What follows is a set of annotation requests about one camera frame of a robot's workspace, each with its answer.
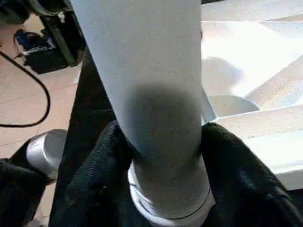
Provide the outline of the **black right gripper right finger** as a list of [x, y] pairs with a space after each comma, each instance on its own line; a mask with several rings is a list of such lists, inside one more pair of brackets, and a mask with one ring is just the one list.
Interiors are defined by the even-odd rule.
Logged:
[[215, 200], [205, 227], [303, 225], [296, 201], [239, 137], [211, 122], [201, 133], [201, 154]]

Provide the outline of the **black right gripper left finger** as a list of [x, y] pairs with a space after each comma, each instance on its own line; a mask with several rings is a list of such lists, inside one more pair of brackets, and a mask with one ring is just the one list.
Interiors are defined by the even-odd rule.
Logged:
[[127, 172], [132, 151], [117, 123], [110, 122], [95, 147], [53, 203], [51, 227], [141, 227]]

